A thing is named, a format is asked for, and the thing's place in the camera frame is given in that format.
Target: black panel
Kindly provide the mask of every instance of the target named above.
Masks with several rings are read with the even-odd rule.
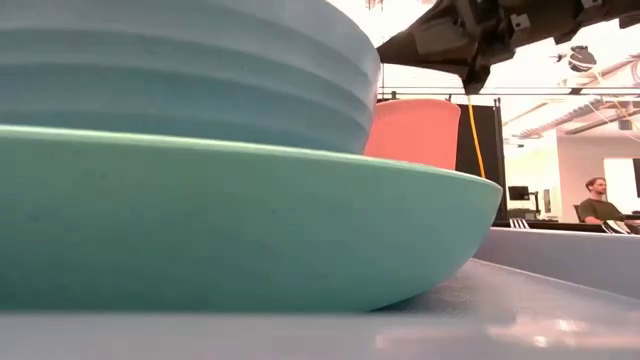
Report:
[[[478,156],[473,141],[469,106],[460,104],[460,126],[458,130],[458,155],[456,170],[471,175],[481,176]],[[502,120],[500,103],[496,106],[473,106],[473,115],[480,144],[480,152],[487,179],[505,187],[504,151],[502,148]],[[496,220],[506,220],[506,196],[503,195]]]
[[[633,159],[633,172],[636,174],[636,194],[640,198],[640,159]]]

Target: stack of plates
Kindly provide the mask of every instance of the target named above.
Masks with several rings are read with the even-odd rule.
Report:
[[[3,2],[0,309],[366,311],[474,253],[501,189],[318,150],[362,152],[375,49],[262,3]]]

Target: pink bowl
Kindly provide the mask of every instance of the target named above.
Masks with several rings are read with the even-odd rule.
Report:
[[[460,108],[411,99],[376,105],[365,155],[455,170]]]

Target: computer monitor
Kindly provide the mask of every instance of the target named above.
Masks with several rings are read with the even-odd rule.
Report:
[[[528,201],[529,199],[528,186],[509,186],[509,200]]]

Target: wall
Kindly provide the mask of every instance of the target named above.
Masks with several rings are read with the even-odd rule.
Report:
[[[555,131],[544,134],[517,153],[506,153],[505,177],[507,186],[528,186],[530,192],[538,191],[542,218],[556,218],[562,214],[558,148]],[[544,210],[544,190],[550,190],[551,212]],[[507,201],[507,208],[534,209],[533,200]]]
[[[592,177],[605,177],[604,158],[614,157],[640,157],[640,143],[627,137],[558,138],[563,221],[578,221],[573,205],[587,197],[584,183]]]
[[[636,172],[631,158],[604,159],[607,199],[625,214],[640,210]]]

